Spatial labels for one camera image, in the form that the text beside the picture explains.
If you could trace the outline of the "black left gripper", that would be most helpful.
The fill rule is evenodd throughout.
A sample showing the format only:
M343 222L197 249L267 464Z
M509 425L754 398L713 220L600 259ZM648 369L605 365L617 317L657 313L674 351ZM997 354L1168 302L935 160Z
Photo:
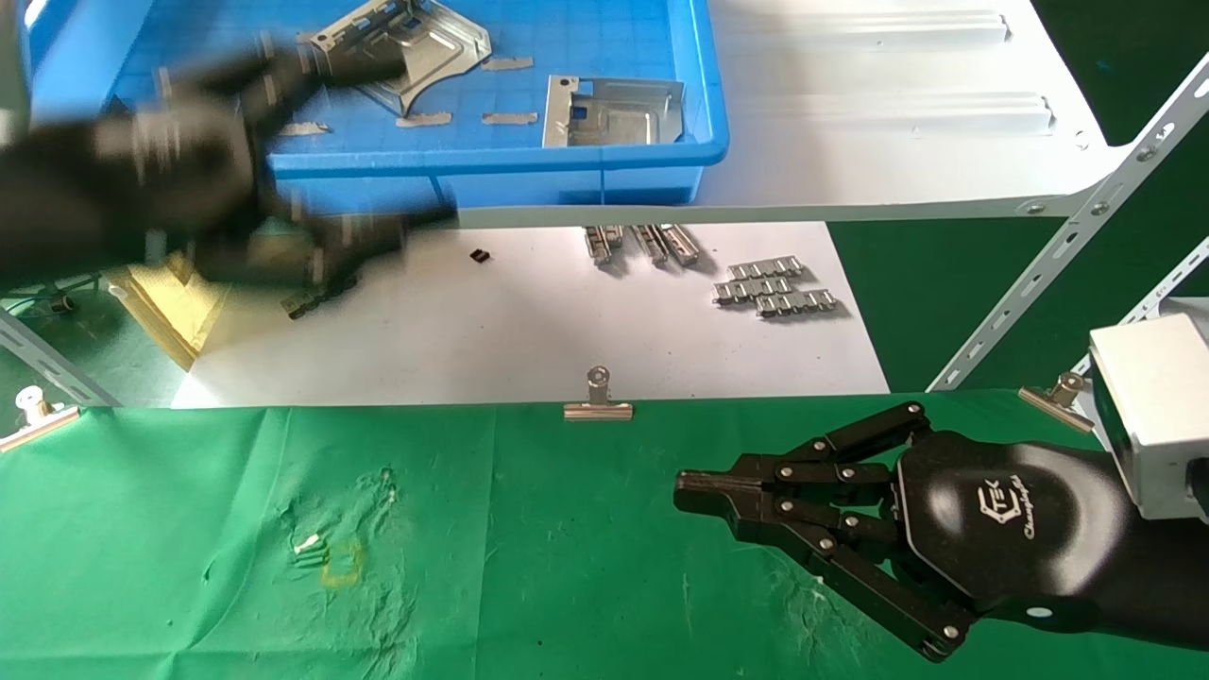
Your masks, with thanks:
M169 250L206 237L193 244L193 267L209 282L345 283L400 253L411 230L455 221L458 211L305 213L259 235L277 197L254 123L285 123L322 90L406 73L403 56L268 44L162 70L163 100L154 105L44 120L27 137L27 246Z

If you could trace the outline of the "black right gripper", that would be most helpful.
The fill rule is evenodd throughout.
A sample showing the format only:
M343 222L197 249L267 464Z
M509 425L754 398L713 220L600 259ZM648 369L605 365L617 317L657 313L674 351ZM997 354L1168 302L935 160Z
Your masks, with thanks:
M681 469L676 507L724 519L739 542L782 551L916 655L945 661L967 639L968 611L899 584L838 531L802 518L800 501L782 507L782 499L887 499L893 466L873 457L926 434L925 407L907 400L789 453ZM929 436L902 453L895 473L912 554L976 616L1052 632L1107 624L1101 581L1136 511L1105 453Z

